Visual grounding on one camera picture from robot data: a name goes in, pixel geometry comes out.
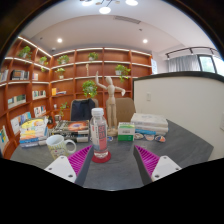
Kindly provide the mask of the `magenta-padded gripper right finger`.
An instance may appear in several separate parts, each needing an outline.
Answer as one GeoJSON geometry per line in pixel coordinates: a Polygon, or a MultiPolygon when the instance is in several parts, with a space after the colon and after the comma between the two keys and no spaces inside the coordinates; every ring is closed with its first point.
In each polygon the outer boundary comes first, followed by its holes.
{"type": "Polygon", "coordinates": [[[133,155],[144,185],[181,170],[181,167],[167,155],[158,156],[138,145],[134,146],[133,155]]]}

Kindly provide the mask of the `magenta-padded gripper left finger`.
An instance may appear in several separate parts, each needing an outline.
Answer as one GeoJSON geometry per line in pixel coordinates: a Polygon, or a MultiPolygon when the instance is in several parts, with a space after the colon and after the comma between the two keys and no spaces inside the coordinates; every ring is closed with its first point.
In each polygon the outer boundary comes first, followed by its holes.
{"type": "Polygon", "coordinates": [[[93,148],[92,146],[87,146],[68,157],[59,156],[45,170],[82,186],[85,182],[92,157],[93,148]]]}

